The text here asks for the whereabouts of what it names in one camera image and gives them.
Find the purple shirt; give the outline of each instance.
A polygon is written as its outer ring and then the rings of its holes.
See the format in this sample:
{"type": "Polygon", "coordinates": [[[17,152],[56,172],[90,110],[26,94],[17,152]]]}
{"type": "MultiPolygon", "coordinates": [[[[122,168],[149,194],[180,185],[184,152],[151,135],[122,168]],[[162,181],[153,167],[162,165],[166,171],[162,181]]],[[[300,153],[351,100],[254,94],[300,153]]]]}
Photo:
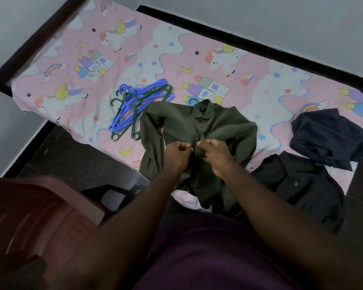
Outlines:
{"type": "Polygon", "coordinates": [[[252,230],[234,220],[182,215],[159,228],[133,290],[300,289],[263,248],[252,230]]]}

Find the brown plastic chair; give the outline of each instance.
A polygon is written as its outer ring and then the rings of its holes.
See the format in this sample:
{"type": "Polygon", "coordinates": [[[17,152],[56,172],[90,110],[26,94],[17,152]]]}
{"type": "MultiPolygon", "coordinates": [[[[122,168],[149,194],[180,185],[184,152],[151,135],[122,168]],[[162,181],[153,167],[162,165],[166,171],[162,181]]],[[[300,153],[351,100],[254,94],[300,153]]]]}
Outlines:
{"type": "Polygon", "coordinates": [[[0,275],[41,256],[49,284],[104,215],[55,176],[0,178],[0,275]]]}

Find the shirt collar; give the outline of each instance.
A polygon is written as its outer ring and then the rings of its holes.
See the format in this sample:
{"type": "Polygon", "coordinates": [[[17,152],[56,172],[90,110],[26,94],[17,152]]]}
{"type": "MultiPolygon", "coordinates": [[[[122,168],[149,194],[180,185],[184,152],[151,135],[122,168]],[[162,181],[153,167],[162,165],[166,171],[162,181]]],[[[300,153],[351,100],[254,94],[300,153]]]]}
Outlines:
{"type": "Polygon", "coordinates": [[[195,118],[210,119],[214,115],[214,104],[210,100],[199,102],[200,111],[197,105],[192,108],[192,115],[195,118]]]}

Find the mattress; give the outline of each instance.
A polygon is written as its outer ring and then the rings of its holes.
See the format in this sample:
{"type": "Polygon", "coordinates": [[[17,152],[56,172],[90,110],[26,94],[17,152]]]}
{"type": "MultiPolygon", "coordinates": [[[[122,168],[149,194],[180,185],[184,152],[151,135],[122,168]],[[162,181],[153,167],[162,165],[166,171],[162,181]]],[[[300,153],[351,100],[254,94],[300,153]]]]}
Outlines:
{"type": "MultiPolygon", "coordinates": [[[[210,99],[236,106],[258,126],[249,171],[287,151],[291,121],[302,112],[338,108],[363,128],[363,94],[343,83],[248,53],[231,45],[132,11],[107,0],[89,0],[78,15],[12,81],[24,111],[63,126],[72,137],[138,170],[144,154],[130,129],[111,138],[118,87],[143,87],[161,78],[173,86],[172,103],[210,99]]],[[[326,167],[344,192],[353,171],[326,167]]]]}

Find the star print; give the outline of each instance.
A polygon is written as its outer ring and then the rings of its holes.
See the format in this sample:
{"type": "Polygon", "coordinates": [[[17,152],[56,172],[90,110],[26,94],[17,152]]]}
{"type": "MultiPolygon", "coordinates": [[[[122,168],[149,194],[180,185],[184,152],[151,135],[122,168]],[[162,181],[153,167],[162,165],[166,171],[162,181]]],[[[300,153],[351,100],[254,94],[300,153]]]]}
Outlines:
{"type": "Polygon", "coordinates": [[[247,86],[249,84],[249,82],[247,81],[247,79],[241,79],[241,85],[242,86],[247,86]]]}
{"type": "Polygon", "coordinates": [[[133,167],[134,168],[140,168],[140,164],[141,164],[141,161],[139,160],[139,161],[133,161],[133,167]]]}
{"type": "Polygon", "coordinates": [[[353,110],[355,109],[355,104],[353,104],[352,102],[349,102],[348,104],[344,105],[348,110],[353,110]]]}
{"type": "Polygon", "coordinates": [[[349,90],[345,87],[343,88],[338,88],[338,91],[340,92],[341,95],[348,95],[349,94],[349,90]]]}

